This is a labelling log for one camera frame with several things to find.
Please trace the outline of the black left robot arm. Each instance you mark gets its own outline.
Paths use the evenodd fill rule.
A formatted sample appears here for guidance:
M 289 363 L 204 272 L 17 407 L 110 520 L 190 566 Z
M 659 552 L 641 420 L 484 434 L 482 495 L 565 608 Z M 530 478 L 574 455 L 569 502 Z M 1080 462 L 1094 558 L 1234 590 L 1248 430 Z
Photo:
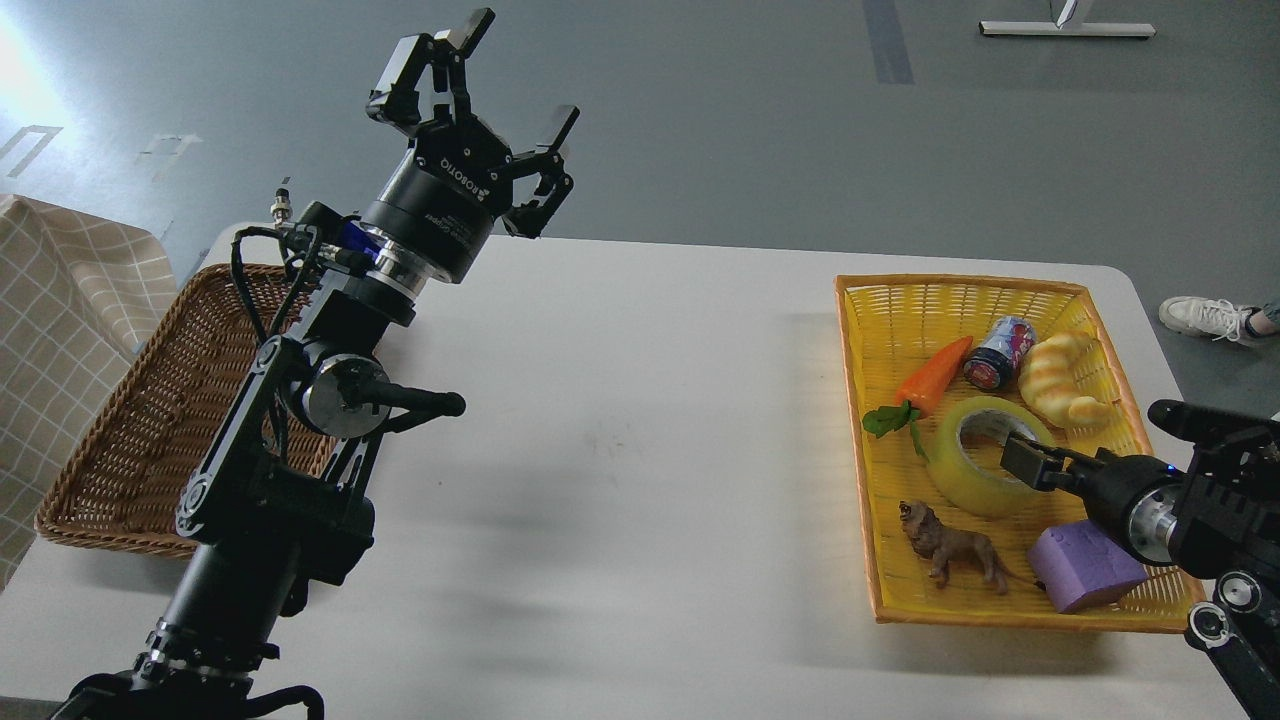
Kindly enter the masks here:
M 342 584 L 372 546 L 366 489 L 383 438 L 466 409 L 457 393 L 392 382 L 375 348 L 413 320 L 429 281 L 463 281 L 495 223 L 536 238 L 573 188 L 562 146 L 576 106 L 557 108 L 525 152 L 472 109 L 465 64 L 494 18 L 480 8 L 396 45 L 365 111 L 408 145 L 366 211 L 315 202 L 289 220 L 276 206 L 273 228 L 238 232 L 276 241 L 291 287 L 265 322 L 232 254 L 257 352 L 175 507 L 195 556 L 133 667 L 81 680 L 55 717 L 325 716 L 308 685 L 252 696 L 253 674 L 280 655 L 269 635 L 312 582 Z

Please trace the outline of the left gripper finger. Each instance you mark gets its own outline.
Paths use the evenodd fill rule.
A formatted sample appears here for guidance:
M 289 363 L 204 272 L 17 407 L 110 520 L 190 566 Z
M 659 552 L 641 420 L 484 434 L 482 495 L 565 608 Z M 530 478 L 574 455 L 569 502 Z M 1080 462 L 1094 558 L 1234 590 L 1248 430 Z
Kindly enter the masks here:
M 540 237 L 572 192 L 573 179 L 564 169 L 563 146 L 580 114 L 576 105 L 557 106 L 545 137 L 535 149 L 513 155 L 495 169 L 498 181 L 538 178 L 532 193 L 500 215 L 509 234 L 527 240 Z
M 479 8 L 460 28 L 399 38 L 369 94 L 366 117 L 404 136 L 475 120 L 465 63 L 495 18 Z

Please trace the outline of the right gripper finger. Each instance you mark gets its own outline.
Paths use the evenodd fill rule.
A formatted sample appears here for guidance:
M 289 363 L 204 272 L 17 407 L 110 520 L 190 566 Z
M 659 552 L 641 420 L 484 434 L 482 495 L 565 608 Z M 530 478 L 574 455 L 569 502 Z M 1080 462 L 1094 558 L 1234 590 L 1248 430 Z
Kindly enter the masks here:
M 1065 448 L 1043 445 L 1020 433 L 1010 433 L 1004 443 L 1000 466 L 1034 491 L 1073 492 L 1076 480 L 1068 471 L 1070 457 Z

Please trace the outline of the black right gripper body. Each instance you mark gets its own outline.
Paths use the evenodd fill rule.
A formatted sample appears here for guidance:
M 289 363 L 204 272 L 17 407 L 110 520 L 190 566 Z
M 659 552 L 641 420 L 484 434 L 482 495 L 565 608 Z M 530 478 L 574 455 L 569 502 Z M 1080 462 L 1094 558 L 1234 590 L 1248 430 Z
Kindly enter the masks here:
M 1082 500 L 1088 519 L 1116 546 L 1153 568 L 1175 564 L 1169 544 L 1181 470 L 1157 457 L 1100 448 L 1093 457 L 1071 454 L 1066 473 L 1070 482 L 1061 488 Z

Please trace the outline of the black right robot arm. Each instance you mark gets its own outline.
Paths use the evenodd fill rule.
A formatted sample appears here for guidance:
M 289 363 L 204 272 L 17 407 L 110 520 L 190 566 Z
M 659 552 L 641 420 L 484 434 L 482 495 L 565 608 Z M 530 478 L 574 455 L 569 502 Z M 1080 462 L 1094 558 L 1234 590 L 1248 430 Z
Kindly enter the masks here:
M 1192 445 L 1187 469 L 1100 448 L 1087 456 L 1009 434 L 1001 466 L 1041 492 L 1082 500 L 1087 518 L 1135 560 L 1213 582 L 1188 614 L 1204 653 L 1252 719 L 1279 710 L 1279 425 L 1160 400 L 1148 419 Z

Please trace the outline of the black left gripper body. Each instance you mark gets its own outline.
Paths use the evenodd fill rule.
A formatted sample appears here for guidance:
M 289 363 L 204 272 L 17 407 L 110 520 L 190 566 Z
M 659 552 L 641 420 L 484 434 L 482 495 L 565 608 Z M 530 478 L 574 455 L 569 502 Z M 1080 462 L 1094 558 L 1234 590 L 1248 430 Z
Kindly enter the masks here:
M 417 126 L 364 225 L 421 258 L 433 277 L 458 284 L 512 200 L 494 173 L 509 145 L 476 115 Z

